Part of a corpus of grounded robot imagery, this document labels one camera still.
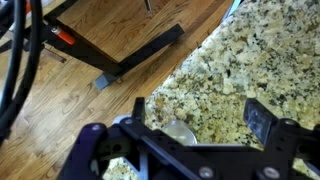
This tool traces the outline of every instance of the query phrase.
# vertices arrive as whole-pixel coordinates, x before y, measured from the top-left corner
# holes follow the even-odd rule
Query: wooden floor
[[[55,179],[81,127],[110,125],[114,117],[130,113],[135,97],[148,97],[219,25],[231,1],[178,1],[184,4],[179,13],[188,21],[186,33],[123,76],[122,83],[102,91],[92,83],[99,70],[61,53],[64,64],[42,57],[31,94],[0,148],[0,179]],[[0,54],[1,84],[8,57],[9,52]]]

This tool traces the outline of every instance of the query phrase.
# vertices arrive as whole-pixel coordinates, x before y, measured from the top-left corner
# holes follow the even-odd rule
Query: speckled granite surface
[[[319,25],[318,0],[242,4],[152,93],[147,125],[182,120],[199,143],[260,147],[242,120],[247,97],[304,127],[320,123]],[[108,179],[136,178],[114,167]]]

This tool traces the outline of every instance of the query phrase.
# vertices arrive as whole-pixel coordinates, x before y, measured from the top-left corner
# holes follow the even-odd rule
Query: bolt
[[[291,125],[291,126],[296,124],[294,121],[292,121],[292,120],[290,120],[290,119],[287,119],[287,120],[285,121],[285,123],[288,124],[288,125]]]
[[[209,167],[201,167],[199,170],[199,175],[204,179],[209,179],[213,177],[213,171]]]
[[[92,130],[97,131],[100,129],[100,125],[96,124],[94,126],[92,126]]]
[[[266,177],[270,179],[279,179],[280,178],[280,173],[273,167],[265,167],[263,169],[263,173]]]
[[[126,123],[126,124],[132,124],[132,120],[131,120],[131,119],[127,119],[127,120],[124,121],[124,123]]]

